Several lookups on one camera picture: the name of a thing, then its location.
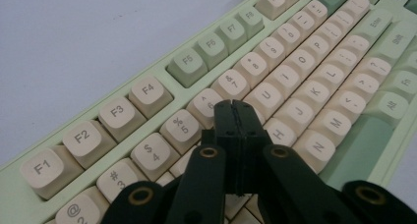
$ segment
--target mechanical keyboard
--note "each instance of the mechanical keyboard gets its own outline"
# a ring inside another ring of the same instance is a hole
[[[330,186],[386,186],[417,132],[417,0],[244,0],[1,168],[1,223],[98,223],[180,176],[223,99]],[[263,223],[227,196],[226,223]]]

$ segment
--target white desk surface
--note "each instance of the white desk surface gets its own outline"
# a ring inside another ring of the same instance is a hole
[[[0,0],[0,165],[242,0]],[[388,189],[417,210],[417,140]]]

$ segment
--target black plastic part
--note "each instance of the black plastic part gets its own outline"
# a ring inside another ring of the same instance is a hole
[[[260,156],[271,140],[254,108],[237,100],[217,103],[214,130],[214,143],[223,147],[227,154],[226,192],[238,196],[257,193]]]
[[[417,223],[417,215],[410,207],[387,190],[369,182],[346,183],[341,198],[364,223]]]
[[[219,146],[194,149],[165,223],[223,223],[225,163]]]
[[[264,148],[259,208],[266,223],[361,223],[290,147]]]
[[[142,181],[126,187],[107,209],[101,224],[163,223],[180,178],[162,187]]]

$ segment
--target cream keycap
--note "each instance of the cream keycap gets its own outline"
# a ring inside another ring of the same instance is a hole
[[[325,106],[346,116],[353,124],[364,111],[366,101],[359,94],[349,90],[338,90]]]
[[[271,36],[262,40],[261,43],[255,47],[254,52],[261,55],[267,62],[270,71],[275,69],[275,67],[285,58],[284,46]]]
[[[191,153],[196,147],[193,146],[188,150],[170,169],[169,172],[175,177],[181,176],[187,168],[188,161],[190,160]]]
[[[268,19],[275,20],[285,11],[285,0],[259,0],[255,8]]]
[[[84,168],[89,168],[116,145],[95,120],[78,124],[64,135],[62,142]]]
[[[172,101],[172,95],[155,77],[147,77],[132,86],[129,100],[149,119]]]
[[[350,120],[338,111],[323,109],[309,126],[338,146],[352,127]]]
[[[214,124],[214,105],[223,100],[212,88],[205,88],[194,97],[187,110],[196,117],[205,129],[211,129]]]
[[[256,52],[249,52],[233,67],[248,82],[251,88],[260,83],[269,73],[267,62]]]
[[[159,132],[178,152],[184,154],[201,137],[202,126],[190,112],[180,109],[162,125]]]
[[[269,137],[274,144],[292,146],[297,140],[294,131],[279,119],[270,118],[264,125],[264,129],[267,130]]]
[[[105,104],[98,113],[100,122],[116,138],[122,141],[146,119],[125,97],[117,97]]]
[[[299,137],[313,121],[314,116],[313,109],[307,103],[297,98],[289,98],[273,115],[273,118],[281,120]]]
[[[234,69],[227,70],[211,85],[222,98],[243,99],[251,90],[245,78]]]
[[[127,186],[145,181],[145,175],[129,158],[116,162],[97,180],[97,186],[109,202],[112,202]]]
[[[132,150],[131,157],[149,179],[155,181],[180,155],[159,133],[153,133]]]
[[[335,152],[331,140],[313,130],[306,130],[292,148],[316,173],[325,168]]]
[[[75,196],[55,216],[56,224],[100,223],[109,203],[98,191],[90,187]]]
[[[31,188],[45,199],[55,196],[83,171],[64,145],[47,147],[21,166]]]
[[[289,23],[281,25],[270,36],[285,46],[285,55],[291,53],[301,43],[300,31]]]
[[[292,97],[306,102],[317,114],[328,102],[332,92],[324,85],[314,80],[306,80],[294,92]]]
[[[257,108],[264,118],[269,118],[284,102],[284,97],[272,84],[260,83],[243,101]]]
[[[265,78],[265,82],[275,86],[287,99],[300,85],[301,77],[293,68],[282,64]]]

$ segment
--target spacebar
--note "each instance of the spacebar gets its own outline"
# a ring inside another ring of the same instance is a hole
[[[388,123],[373,116],[361,115],[320,177],[338,190],[347,182],[367,180],[392,133],[393,127]]]

